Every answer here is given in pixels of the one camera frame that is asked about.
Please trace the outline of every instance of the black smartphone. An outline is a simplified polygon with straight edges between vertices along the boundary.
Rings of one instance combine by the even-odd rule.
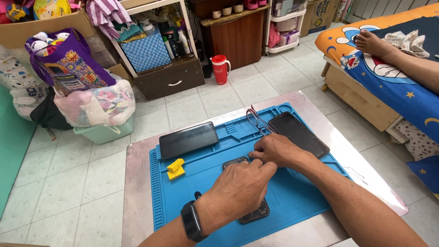
[[[226,167],[230,164],[235,163],[241,163],[243,161],[247,161],[247,163],[250,163],[250,161],[247,159],[247,157],[241,157],[234,160],[227,161],[223,164],[223,170],[226,169]],[[261,206],[256,210],[251,212],[250,214],[244,215],[242,218],[239,218],[238,221],[242,224],[249,223],[252,221],[255,221],[257,219],[263,218],[265,216],[268,216],[270,214],[270,209],[268,208],[267,201],[264,199],[262,200]]]
[[[286,136],[292,143],[311,152],[317,158],[329,153],[329,147],[290,112],[276,116],[268,121],[268,125],[278,134]]]
[[[217,142],[218,135],[212,122],[203,123],[158,138],[160,153],[164,160],[216,144]]]

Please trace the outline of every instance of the smartwatch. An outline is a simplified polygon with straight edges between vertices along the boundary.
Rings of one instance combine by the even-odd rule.
[[[184,231],[186,232],[186,237],[196,243],[201,242],[207,236],[201,236],[201,224],[198,219],[197,210],[194,205],[195,201],[190,201],[183,206],[180,211],[181,221],[183,221]]]

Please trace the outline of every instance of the white tiled floor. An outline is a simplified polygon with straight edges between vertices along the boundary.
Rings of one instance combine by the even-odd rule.
[[[103,145],[72,131],[55,131],[57,140],[51,142],[37,128],[0,220],[0,242],[121,247],[127,145],[302,90],[409,205],[403,219],[430,246],[437,246],[439,201],[405,165],[413,158],[403,145],[389,144],[388,134],[330,89],[320,90],[325,61],[314,45],[317,36],[311,34],[296,48],[232,70],[225,85],[217,85],[212,77],[206,85],[137,103],[134,132]],[[333,247],[354,246],[349,239]]]

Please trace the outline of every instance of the stainless steel tabletop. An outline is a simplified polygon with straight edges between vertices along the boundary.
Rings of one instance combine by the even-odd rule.
[[[329,146],[331,154],[357,184],[380,198],[399,216],[408,212],[400,197],[301,91],[277,96],[254,104],[253,107],[259,111],[285,102],[290,103],[317,137]],[[248,107],[244,107],[181,129],[208,121],[212,121],[214,125],[222,124],[244,116],[247,109]],[[154,232],[149,151],[158,144],[160,136],[168,133],[133,143],[127,149],[122,247],[137,247]],[[348,238],[349,235],[334,212],[329,210],[245,246],[326,247]]]

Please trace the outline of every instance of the hand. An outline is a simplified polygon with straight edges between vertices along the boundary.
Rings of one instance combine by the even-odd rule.
[[[276,170],[275,163],[264,165],[260,160],[227,166],[212,188],[194,203],[203,235],[258,209]]]
[[[315,156],[296,146],[287,137],[280,134],[263,136],[255,143],[255,151],[248,153],[252,159],[274,162],[278,167],[296,169],[304,163],[315,160]]]

